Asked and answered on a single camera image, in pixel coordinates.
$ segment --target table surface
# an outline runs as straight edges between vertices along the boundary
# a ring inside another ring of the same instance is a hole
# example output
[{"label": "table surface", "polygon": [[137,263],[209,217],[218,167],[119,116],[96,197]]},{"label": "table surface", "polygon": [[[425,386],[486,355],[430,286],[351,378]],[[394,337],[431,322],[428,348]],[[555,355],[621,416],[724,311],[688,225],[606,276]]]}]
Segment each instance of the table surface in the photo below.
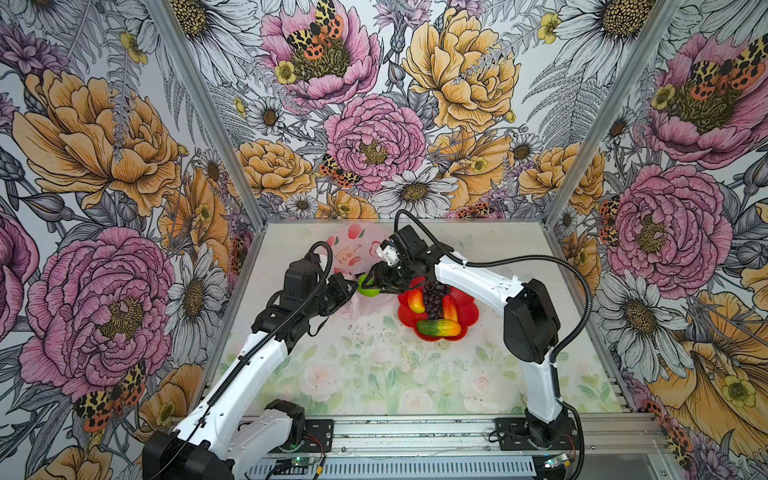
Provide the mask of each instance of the table surface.
[{"label": "table surface", "polygon": [[[386,222],[361,226],[392,231],[392,224]],[[472,261],[551,253],[539,223],[430,222],[427,226],[440,241]],[[288,264],[317,240],[343,237],[348,227],[349,223],[268,226],[214,382],[235,360],[253,318],[282,287]],[[510,267],[514,269],[500,267],[509,270],[499,273],[515,274],[522,281],[537,278],[546,285],[561,321],[561,337],[576,326],[581,312],[554,264],[524,262]],[[502,341],[502,318],[485,304],[477,304],[480,319],[465,338],[429,343],[398,321],[396,296],[356,294],[317,336],[304,336],[296,344],[247,415],[258,415],[274,399],[301,405],[307,415],[522,413],[525,383],[518,360]],[[320,321],[312,321],[312,331]],[[586,332],[560,354],[558,370],[564,399],[580,412],[621,411]]]}]

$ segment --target red flower-shaped plate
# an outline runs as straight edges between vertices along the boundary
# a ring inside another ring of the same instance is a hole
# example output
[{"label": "red flower-shaped plate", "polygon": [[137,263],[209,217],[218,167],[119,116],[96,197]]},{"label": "red flower-shaped plate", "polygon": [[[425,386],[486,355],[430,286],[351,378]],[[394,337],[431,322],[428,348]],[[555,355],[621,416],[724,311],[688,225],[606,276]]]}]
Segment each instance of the red flower-shaped plate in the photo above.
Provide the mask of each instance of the red flower-shaped plate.
[{"label": "red flower-shaped plate", "polygon": [[[419,285],[423,281],[423,276],[415,278],[411,282],[411,287]],[[418,290],[423,292],[424,286],[420,286]],[[426,313],[414,313],[413,310],[411,310],[408,306],[408,300],[406,299],[405,293],[397,296],[397,299],[400,301],[400,308],[397,310],[397,317],[400,319],[400,322],[403,325],[413,329],[416,336],[422,340],[425,340],[426,342],[437,342],[440,339],[446,339],[455,342],[457,340],[463,339],[469,331],[469,327],[477,323],[478,318],[480,318],[480,312],[477,305],[475,305],[475,298],[467,295],[458,288],[451,287],[451,293],[449,293],[449,295],[453,297],[453,301],[456,303],[458,324],[462,326],[462,332],[457,336],[427,336],[419,333],[419,331],[416,329],[416,322],[419,320],[427,319],[429,316]]]}]

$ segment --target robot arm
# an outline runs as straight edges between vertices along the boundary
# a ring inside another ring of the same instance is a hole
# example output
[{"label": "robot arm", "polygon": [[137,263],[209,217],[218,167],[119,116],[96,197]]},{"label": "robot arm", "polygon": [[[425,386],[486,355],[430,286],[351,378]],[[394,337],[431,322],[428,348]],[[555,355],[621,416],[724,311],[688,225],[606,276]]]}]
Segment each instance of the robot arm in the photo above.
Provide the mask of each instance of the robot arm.
[{"label": "robot arm", "polygon": [[[330,247],[325,245],[330,262]],[[364,289],[401,293],[411,288],[413,279],[425,276],[459,288],[498,311],[504,318],[505,345],[521,361],[528,390],[523,436],[546,449],[560,434],[571,432],[557,370],[550,363],[560,322],[541,282],[522,283],[516,276],[507,278],[470,267],[447,245],[428,247],[409,225],[385,240],[379,255],[383,261],[373,266],[361,286]],[[275,401],[245,429],[238,432],[237,427],[266,378],[307,333],[310,319],[329,316],[352,298],[357,282],[337,273],[326,283],[321,273],[321,258],[314,253],[291,263],[283,290],[257,316],[238,362],[179,423],[173,435],[155,432],[145,444],[145,480],[242,478],[254,462],[275,447],[300,444],[303,409],[288,402]]]}]

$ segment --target grape bunch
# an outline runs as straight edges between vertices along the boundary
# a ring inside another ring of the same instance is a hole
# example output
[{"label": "grape bunch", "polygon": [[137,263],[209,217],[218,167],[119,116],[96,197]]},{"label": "grape bunch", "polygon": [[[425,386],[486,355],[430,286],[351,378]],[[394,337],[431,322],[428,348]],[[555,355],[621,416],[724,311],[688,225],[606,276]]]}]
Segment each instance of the grape bunch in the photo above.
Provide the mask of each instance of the grape bunch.
[{"label": "grape bunch", "polygon": [[451,287],[440,282],[424,285],[424,307],[430,320],[443,318],[442,298],[451,293]]}]

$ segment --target green lime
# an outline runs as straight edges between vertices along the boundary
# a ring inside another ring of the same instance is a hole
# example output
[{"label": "green lime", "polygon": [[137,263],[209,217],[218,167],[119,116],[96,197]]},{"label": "green lime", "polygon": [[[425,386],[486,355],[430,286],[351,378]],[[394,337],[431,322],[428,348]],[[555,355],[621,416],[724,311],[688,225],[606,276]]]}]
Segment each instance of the green lime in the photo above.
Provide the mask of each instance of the green lime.
[{"label": "green lime", "polygon": [[376,296],[382,291],[380,288],[362,288],[362,283],[366,281],[368,274],[362,275],[357,279],[357,291],[365,296]]}]

